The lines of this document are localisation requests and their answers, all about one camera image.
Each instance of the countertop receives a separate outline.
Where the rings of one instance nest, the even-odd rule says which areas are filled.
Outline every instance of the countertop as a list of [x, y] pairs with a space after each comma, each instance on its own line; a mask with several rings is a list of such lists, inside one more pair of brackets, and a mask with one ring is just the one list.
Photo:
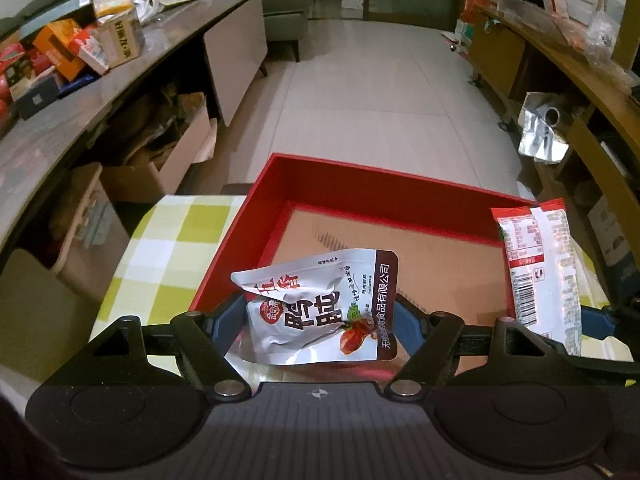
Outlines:
[[0, 250], [51, 171], [116, 99], [181, 43], [244, 1], [198, 0], [158, 14], [143, 28], [145, 47], [138, 58], [16, 123], [0, 140]]
[[631, 97], [610, 83], [589, 66], [579, 54], [561, 46], [554, 46], [543, 34], [514, 23], [496, 9], [478, 7], [491, 18], [497, 18], [511, 30], [529, 41], [536, 49], [554, 63], [593, 102], [604, 116], [619, 131], [637, 158], [640, 158], [640, 107]]

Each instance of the snack bag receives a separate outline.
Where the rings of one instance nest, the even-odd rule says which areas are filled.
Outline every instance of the snack bag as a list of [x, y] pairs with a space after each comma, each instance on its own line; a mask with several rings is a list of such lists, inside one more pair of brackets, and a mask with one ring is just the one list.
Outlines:
[[398, 257], [345, 249], [231, 274], [247, 304], [240, 357], [259, 364], [391, 360]]
[[516, 319], [579, 356], [582, 316], [564, 202], [491, 212], [504, 235]]

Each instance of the sofa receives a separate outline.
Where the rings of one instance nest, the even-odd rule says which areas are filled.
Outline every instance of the sofa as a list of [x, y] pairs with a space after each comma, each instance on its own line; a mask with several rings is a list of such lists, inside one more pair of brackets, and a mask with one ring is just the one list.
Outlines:
[[308, 32], [310, 4], [311, 0], [262, 0], [267, 41], [289, 43], [296, 62], [300, 61], [298, 40]]

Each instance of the cardboard insert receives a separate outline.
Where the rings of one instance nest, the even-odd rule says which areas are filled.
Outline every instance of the cardboard insert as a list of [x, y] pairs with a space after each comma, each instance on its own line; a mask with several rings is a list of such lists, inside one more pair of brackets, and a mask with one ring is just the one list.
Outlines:
[[[504, 256], [497, 246], [295, 209], [271, 263], [347, 248], [394, 251], [397, 292], [424, 312], [444, 310], [480, 325], [506, 315]], [[384, 385], [408, 359], [398, 343], [398, 356], [389, 362], [255, 365], [237, 359], [233, 349], [228, 359], [254, 388], [260, 381], [375, 380]], [[484, 362], [484, 357], [461, 358], [458, 373]]]

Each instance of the cabinet drawer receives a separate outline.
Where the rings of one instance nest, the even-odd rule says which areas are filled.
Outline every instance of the cabinet drawer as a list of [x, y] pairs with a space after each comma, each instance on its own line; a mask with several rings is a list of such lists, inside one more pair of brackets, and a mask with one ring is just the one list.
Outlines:
[[501, 23], [478, 12], [469, 59], [495, 91], [509, 98], [524, 54], [525, 41]]

